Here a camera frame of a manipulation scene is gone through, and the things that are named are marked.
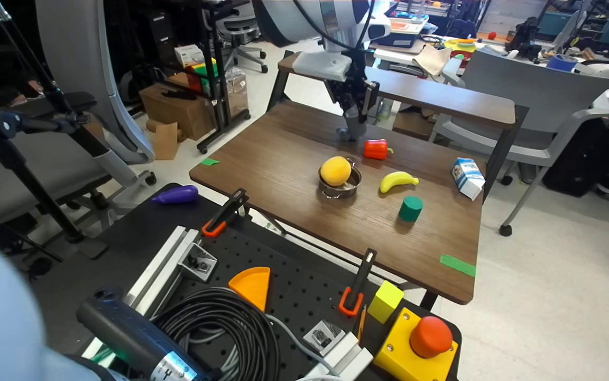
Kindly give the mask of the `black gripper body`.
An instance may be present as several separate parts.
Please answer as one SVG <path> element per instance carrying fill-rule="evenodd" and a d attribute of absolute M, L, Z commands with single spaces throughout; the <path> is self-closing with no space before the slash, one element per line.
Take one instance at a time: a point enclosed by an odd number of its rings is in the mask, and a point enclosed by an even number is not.
<path fill-rule="evenodd" d="M 368 122 L 368 114 L 377 103 L 379 82 L 377 80 L 347 80 L 330 84 L 332 101 L 342 109 L 344 124 L 338 129 L 342 142 L 358 142 Z"/>

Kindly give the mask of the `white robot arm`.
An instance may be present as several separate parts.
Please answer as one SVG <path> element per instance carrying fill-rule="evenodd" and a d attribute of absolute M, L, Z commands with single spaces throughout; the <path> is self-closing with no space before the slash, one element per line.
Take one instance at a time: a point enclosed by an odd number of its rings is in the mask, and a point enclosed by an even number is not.
<path fill-rule="evenodd" d="M 365 76 L 365 32 L 377 0 L 251 0 L 263 37 L 275 47 L 319 38 L 319 52 L 300 52 L 298 75 L 321 78 L 342 109 L 338 136 L 359 140 L 379 84 Z"/>

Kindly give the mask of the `blue gray robot base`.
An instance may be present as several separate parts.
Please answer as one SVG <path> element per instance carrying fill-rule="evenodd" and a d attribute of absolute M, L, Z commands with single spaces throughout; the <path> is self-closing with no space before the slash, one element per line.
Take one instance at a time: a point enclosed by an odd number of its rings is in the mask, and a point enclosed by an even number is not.
<path fill-rule="evenodd" d="M 110 297 L 88 299 L 79 319 L 145 381 L 205 381 L 205 371 L 163 331 Z M 0 381 L 128 381 L 125 375 L 47 342 L 32 291 L 0 254 Z"/>

